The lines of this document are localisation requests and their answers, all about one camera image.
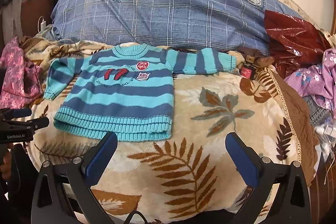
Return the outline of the teal blue striped kids sweater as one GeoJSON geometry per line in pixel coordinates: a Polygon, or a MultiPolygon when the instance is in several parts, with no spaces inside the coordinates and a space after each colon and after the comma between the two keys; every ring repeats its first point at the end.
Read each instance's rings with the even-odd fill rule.
{"type": "Polygon", "coordinates": [[[101,139],[107,132],[119,141],[159,141],[171,137],[174,75],[230,72],[236,58],[212,48],[193,53],[134,44],[115,46],[85,58],[52,61],[45,100],[72,89],[54,116],[67,133],[101,139]]]}

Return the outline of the pink floral garment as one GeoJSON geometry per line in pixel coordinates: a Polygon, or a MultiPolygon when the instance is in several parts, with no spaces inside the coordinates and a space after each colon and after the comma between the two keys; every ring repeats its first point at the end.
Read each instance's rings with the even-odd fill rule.
{"type": "Polygon", "coordinates": [[[1,68],[6,70],[1,87],[1,108],[21,109],[43,93],[39,79],[41,68],[25,57],[18,38],[4,47],[1,68]]]}

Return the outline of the brown quilted bedspread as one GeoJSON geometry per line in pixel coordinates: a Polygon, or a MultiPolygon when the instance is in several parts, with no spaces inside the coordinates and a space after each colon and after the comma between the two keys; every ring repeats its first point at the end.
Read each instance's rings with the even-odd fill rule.
{"type": "Polygon", "coordinates": [[[301,165],[307,186],[314,180],[314,166],[318,161],[315,146],[319,144],[318,137],[310,123],[310,112],[307,103],[278,74],[275,77],[289,111],[289,118],[298,137],[301,147],[301,165]]]}

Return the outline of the white phone charger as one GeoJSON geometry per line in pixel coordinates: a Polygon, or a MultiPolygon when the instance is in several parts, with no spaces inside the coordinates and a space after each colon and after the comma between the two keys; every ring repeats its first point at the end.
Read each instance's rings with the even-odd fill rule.
{"type": "Polygon", "coordinates": [[[44,31],[46,29],[46,21],[43,19],[40,23],[40,31],[44,31]]]}

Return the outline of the beige leaf pattern blanket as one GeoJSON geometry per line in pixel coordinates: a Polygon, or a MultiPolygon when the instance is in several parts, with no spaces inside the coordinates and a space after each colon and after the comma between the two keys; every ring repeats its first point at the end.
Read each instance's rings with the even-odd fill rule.
{"type": "Polygon", "coordinates": [[[275,79],[268,86],[230,73],[178,76],[171,138],[120,142],[93,193],[106,212],[149,221],[185,220],[206,210],[235,212],[248,188],[226,151],[236,132],[259,156],[301,160],[301,146],[275,79]]]}

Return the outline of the purple floral garment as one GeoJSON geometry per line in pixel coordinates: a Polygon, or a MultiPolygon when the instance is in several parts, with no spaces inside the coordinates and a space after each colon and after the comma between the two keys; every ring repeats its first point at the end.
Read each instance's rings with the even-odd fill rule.
{"type": "Polygon", "coordinates": [[[284,81],[301,97],[312,96],[323,109],[330,110],[335,119],[335,49],[323,53],[322,63],[300,68],[284,81]]]}

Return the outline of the small red box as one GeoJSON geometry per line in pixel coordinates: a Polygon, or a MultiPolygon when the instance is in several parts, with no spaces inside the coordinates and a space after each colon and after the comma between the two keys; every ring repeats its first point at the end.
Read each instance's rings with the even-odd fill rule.
{"type": "Polygon", "coordinates": [[[240,75],[247,79],[253,80],[256,73],[256,68],[249,64],[244,64],[240,69],[240,75]]]}

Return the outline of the dark red plastic bag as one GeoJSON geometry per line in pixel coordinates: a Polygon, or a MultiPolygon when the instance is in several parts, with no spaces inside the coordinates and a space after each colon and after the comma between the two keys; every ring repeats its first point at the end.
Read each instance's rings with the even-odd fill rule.
{"type": "Polygon", "coordinates": [[[324,52],[331,48],[321,31],[295,16],[266,10],[264,26],[269,36],[269,53],[282,78],[321,63],[324,52]]]}

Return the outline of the blue plaid pillow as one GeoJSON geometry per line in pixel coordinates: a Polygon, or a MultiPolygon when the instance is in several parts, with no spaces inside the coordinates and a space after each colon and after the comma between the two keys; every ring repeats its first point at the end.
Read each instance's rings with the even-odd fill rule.
{"type": "Polygon", "coordinates": [[[268,54],[268,10],[295,15],[278,0],[58,0],[51,19],[64,40],[268,54]]]}

